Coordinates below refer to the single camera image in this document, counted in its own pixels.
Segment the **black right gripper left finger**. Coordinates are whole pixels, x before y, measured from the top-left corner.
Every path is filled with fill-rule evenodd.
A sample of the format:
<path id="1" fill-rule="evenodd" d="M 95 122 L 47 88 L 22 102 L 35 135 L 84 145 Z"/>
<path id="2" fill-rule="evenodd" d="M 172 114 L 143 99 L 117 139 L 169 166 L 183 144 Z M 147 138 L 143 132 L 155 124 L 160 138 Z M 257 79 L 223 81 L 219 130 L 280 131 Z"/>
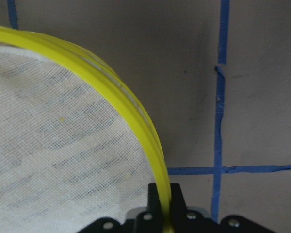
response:
<path id="1" fill-rule="evenodd" d="M 140 211 L 134 222 L 134 233 L 162 233 L 163 217 L 156 184 L 150 183 L 147 192 L 147 207 Z"/>

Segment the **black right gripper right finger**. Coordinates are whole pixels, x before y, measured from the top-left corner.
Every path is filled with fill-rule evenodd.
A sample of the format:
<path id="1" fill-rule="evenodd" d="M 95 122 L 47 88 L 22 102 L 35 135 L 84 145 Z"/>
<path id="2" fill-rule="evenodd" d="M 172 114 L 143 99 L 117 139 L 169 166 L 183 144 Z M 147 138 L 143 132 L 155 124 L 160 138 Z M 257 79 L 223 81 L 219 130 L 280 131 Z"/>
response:
<path id="1" fill-rule="evenodd" d="M 180 184 L 171 183 L 170 219 L 175 233 L 205 233 L 208 212 L 200 207 L 188 206 Z"/>

